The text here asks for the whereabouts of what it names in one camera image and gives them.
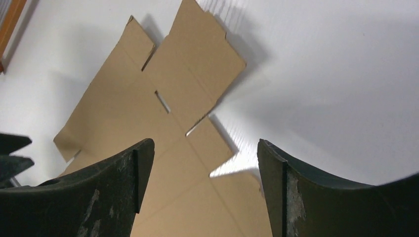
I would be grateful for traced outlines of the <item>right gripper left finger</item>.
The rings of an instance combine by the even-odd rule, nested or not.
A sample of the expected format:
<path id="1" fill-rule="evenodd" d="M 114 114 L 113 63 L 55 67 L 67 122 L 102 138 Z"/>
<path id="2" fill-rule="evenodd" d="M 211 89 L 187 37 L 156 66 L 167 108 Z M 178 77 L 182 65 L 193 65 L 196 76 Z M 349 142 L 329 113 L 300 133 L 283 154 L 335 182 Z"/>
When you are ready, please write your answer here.
<path id="1" fill-rule="evenodd" d="M 38 186 L 2 189 L 3 237 L 128 237 L 155 155 L 144 139 L 126 150 Z"/>

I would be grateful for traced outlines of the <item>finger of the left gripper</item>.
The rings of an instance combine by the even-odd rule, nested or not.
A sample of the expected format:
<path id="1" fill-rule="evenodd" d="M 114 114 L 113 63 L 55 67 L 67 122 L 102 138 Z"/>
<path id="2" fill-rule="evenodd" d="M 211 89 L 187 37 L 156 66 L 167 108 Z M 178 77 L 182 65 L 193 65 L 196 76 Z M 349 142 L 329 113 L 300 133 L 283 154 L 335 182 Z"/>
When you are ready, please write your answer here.
<path id="1" fill-rule="evenodd" d="M 21 187 L 16 176 L 32 167 L 35 163 L 30 158 L 19 156 L 0 156 L 0 187 Z"/>
<path id="2" fill-rule="evenodd" d="M 32 140 L 27 136 L 14 135 L 14 134 L 0 134 L 0 154 L 11 154 L 29 144 Z"/>

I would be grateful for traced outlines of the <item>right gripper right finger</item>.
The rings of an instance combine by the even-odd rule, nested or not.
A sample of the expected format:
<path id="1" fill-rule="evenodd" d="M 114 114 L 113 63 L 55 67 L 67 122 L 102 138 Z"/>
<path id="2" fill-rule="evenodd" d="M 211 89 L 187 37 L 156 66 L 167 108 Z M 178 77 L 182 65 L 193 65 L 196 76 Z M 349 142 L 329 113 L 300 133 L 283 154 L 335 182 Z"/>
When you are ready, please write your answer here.
<path id="1" fill-rule="evenodd" d="M 325 172 L 261 139 L 257 158 L 275 237 L 416 237 L 419 176 L 368 185 Z"/>

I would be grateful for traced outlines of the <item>brown cardboard box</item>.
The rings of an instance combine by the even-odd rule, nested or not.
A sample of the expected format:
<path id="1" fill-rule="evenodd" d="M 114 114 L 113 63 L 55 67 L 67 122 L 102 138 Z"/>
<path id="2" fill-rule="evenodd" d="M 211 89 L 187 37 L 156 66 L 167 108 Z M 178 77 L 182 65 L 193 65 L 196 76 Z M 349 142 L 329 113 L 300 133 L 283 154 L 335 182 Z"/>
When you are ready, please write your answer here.
<path id="1" fill-rule="evenodd" d="M 271 236 L 255 178 L 209 177 L 233 152 L 207 113 L 245 67 L 194 0 L 181 2 L 159 46 L 131 17 L 54 138 L 71 162 L 66 173 L 151 138 L 155 158 L 132 236 Z"/>

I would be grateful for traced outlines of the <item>orange wooden rack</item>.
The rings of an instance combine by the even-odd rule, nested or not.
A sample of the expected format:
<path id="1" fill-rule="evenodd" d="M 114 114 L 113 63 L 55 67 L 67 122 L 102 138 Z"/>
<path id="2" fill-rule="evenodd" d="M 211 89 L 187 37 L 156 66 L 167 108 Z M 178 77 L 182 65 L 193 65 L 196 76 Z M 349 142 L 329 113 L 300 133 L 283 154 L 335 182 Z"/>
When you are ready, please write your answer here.
<path id="1" fill-rule="evenodd" d="M 12 33 L 22 14 L 26 0 L 0 1 L 0 73 L 4 72 L 2 58 Z"/>

